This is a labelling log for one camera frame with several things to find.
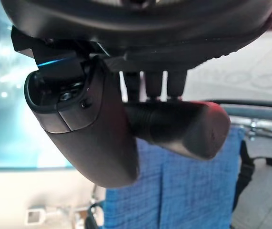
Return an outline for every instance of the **blue towel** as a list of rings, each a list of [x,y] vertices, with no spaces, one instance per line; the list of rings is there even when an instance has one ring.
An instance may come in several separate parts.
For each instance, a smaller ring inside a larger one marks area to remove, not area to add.
[[[107,190],[104,228],[229,228],[243,138],[241,129],[231,128],[222,150],[205,162],[137,140],[139,180]]]

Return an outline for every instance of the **blue light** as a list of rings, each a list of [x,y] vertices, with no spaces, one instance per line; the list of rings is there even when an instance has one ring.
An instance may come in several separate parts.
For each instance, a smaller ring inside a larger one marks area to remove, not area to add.
[[[59,59],[59,60],[54,60],[54,61],[48,61],[48,62],[45,62],[45,63],[40,63],[40,64],[38,64],[37,66],[38,66],[38,67],[42,67],[42,66],[44,66],[44,65],[51,64],[51,63],[56,63],[56,62],[63,61],[63,60],[66,60],[66,58]]]

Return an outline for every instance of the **black strap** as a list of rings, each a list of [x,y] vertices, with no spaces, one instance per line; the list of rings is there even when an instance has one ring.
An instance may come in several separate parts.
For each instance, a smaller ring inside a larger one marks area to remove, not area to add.
[[[239,177],[236,182],[235,197],[232,211],[235,210],[241,193],[244,191],[244,189],[249,185],[250,181],[252,180],[252,175],[254,174],[255,171],[254,161],[256,159],[265,159],[266,165],[272,166],[272,157],[258,156],[251,158],[248,154],[247,145],[245,141],[242,141],[241,143],[240,156],[242,159],[242,164]]]

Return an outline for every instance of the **screw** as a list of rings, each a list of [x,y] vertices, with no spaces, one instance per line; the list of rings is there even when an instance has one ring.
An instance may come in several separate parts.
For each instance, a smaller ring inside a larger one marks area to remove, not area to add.
[[[81,101],[81,108],[86,109],[92,105],[92,98],[87,98]]]
[[[69,99],[71,99],[72,98],[72,94],[70,93],[70,92],[67,92],[67,93],[65,93],[65,94],[62,94],[61,96],[60,96],[60,100],[61,101],[67,101],[67,100],[69,100]]]

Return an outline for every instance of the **black plastic housing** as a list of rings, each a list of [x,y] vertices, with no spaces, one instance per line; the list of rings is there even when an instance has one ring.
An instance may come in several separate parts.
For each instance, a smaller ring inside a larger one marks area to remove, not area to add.
[[[39,96],[50,90],[39,72],[31,73],[26,101],[57,148],[86,178],[102,187],[130,185],[139,170],[135,139],[111,73],[98,58],[91,64],[84,84],[64,101],[56,90]]]
[[[201,160],[215,157],[230,129],[226,111],[210,102],[131,103],[125,109],[134,135]]]

